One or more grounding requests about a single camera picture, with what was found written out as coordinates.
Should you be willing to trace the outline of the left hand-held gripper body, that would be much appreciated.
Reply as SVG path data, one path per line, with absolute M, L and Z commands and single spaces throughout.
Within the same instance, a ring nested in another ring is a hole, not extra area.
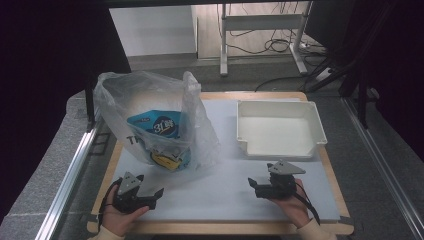
M 150 201 L 148 196 L 138 196 L 140 188 L 136 188 L 136 177 L 132 173 L 126 172 L 123 177 L 116 181 L 118 189 L 114 195 L 112 205 L 122 213 L 130 214 L 145 206 L 150 210 L 156 208 L 157 200 Z

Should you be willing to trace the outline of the person's left hand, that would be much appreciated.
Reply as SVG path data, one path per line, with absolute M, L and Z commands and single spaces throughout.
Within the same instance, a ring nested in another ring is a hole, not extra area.
M 142 207 L 131 214 L 121 213 L 112 205 L 116 190 L 117 186 L 114 185 L 107 196 L 101 226 L 107 228 L 118 236 L 125 237 L 129 229 L 132 227 L 133 222 L 145 213 L 147 213 L 149 211 L 149 208 Z

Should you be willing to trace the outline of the white plastic bin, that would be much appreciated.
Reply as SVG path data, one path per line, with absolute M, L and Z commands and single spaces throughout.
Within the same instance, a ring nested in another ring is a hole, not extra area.
M 239 101 L 236 139 L 250 157 L 310 158 L 328 142 L 311 101 Z

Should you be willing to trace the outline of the dark curtain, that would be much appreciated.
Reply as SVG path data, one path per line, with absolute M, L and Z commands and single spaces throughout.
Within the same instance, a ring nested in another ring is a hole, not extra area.
M 349 68 L 339 94 L 376 90 L 377 109 L 424 161 L 424 0 L 316 0 L 306 34 Z
M 49 148 L 68 99 L 127 73 L 101 0 L 0 0 L 0 222 Z

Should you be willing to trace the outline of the person's right hand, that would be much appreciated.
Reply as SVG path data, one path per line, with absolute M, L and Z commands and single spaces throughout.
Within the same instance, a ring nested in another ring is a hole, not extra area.
M 294 224 L 298 229 L 306 226 L 310 222 L 307 207 L 295 196 L 291 196 L 286 199 L 272 199 L 287 218 Z

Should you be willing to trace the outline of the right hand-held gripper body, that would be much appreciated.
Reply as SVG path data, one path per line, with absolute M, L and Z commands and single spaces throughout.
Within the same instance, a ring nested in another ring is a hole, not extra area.
M 305 174 L 306 171 L 286 161 L 278 161 L 268 170 L 269 184 L 258 184 L 255 194 L 258 198 L 284 199 L 293 196 L 296 191 L 294 174 Z

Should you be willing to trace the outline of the pale grey table mat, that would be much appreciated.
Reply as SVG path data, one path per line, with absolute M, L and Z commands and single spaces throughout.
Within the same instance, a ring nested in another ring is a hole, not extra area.
M 164 195 L 147 221 L 278 221 L 278 207 L 256 197 L 250 178 L 269 182 L 267 165 L 287 161 L 304 172 L 297 177 L 323 222 L 340 213 L 319 154 L 327 143 L 313 102 L 206 100 L 207 115 L 219 139 L 218 163 L 204 171 L 168 172 L 144 164 L 123 150 L 114 176 L 142 174 L 140 194 Z

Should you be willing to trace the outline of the clear plastic bag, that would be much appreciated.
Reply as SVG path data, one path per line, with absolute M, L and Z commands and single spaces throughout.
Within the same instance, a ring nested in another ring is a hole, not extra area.
M 190 72 L 184 73 L 182 79 L 145 71 L 108 72 L 98 78 L 94 101 L 127 151 L 138 161 L 155 166 L 159 165 L 147 158 L 127 119 L 150 110 L 179 111 L 180 136 L 190 142 L 191 161 L 185 169 L 197 170 L 215 165 L 219 158 L 219 140 L 200 93 L 201 84 Z

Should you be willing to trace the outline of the black metal stand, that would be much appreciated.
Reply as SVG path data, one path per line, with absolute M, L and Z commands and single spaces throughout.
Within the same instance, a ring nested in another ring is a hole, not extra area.
M 93 99 L 92 81 L 87 80 L 85 84 L 85 99 L 86 99 L 86 113 L 87 113 L 87 131 L 90 132 L 96 123 L 95 120 L 95 107 Z
M 368 102 L 375 99 L 368 97 L 368 80 L 364 71 L 365 53 L 358 53 L 347 65 L 343 66 L 322 81 L 311 87 L 305 88 L 305 93 L 315 92 L 335 80 L 345 76 L 345 80 L 338 89 L 341 97 L 350 97 L 355 89 L 358 89 L 357 96 L 357 118 L 360 124 L 367 129 L 366 106 Z

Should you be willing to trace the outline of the aluminium rail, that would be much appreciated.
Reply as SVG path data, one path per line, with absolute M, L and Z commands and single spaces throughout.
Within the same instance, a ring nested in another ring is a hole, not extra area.
M 424 240 L 424 221 L 419 215 L 412 200 L 394 175 L 392 169 L 386 161 L 386 158 L 375 142 L 371 132 L 366 129 L 360 122 L 358 118 L 358 112 L 355 109 L 354 104 L 346 98 L 342 98 L 341 102 L 346 108 L 346 111 L 349 114 L 353 125 L 355 126 L 361 140 L 363 141 L 378 172 L 385 182 L 402 216 L 404 217 L 409 229 L 411 230 L 414 239 Z
M 54 197 L 34 240 L 50 240 L 53 236 L 68 202 L 68 198 L 71 196 L 75 181 L 77 180 L 84 165 L 96 133 L 97 128 L 93 128 L 91 131 L 83 134 L 63 181 L 58 188 L 57 194 Z

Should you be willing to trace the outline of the blue snack packet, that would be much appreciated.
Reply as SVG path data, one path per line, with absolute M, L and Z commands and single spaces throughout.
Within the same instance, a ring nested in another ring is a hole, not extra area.
M 127 125 L 147 158 L 169 171 L 185 169 L 191 161 L 190 142 L 179 133 L 179 111 L 150 110 L 127 119 Z

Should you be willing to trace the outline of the white metal desk frame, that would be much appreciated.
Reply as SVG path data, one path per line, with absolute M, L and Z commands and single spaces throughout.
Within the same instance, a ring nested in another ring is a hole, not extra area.
M 289 44 L 290 52 L 301 75 L 307 74 L 307 68 L 300 56 L 300 42 L 307 24 L 312 1 L 308 1 L 306 7 L 300 14 L 283 15 L 251 15 L 251 16 L 228 16 L 226 5 L 221 5 L 220 29 L 221 29 L 221 49 L 220 49 L 220 75 L 228 75 L 228 54 L 227 54 L 227 32 L 244 30 L 289 30 L 297 31 L 296 38 Z

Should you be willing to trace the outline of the wooden table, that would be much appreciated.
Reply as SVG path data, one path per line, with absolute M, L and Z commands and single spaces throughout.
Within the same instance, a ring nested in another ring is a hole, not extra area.
M 235 140 L 235 111 L 239 100 L 306 101 L 301 92 L 203 92 L 201 99 L 216 128 L 221 151 L 240 154 Z M 213 174 L 193 187 L 169 187 L 157 209 L 136 222 L 131 232 L 140 235 L 292 235 L 295 226 L 275 204 L 258 199 L 247 178 L 266 177 L 265 163 L 247 160 L 239 168 L 227 160 Z M 354 232 L 337 178 L 326 149 L 320 146 L 298 165 L 307 195 L 321 219 L 321 226 L 337 235 Z

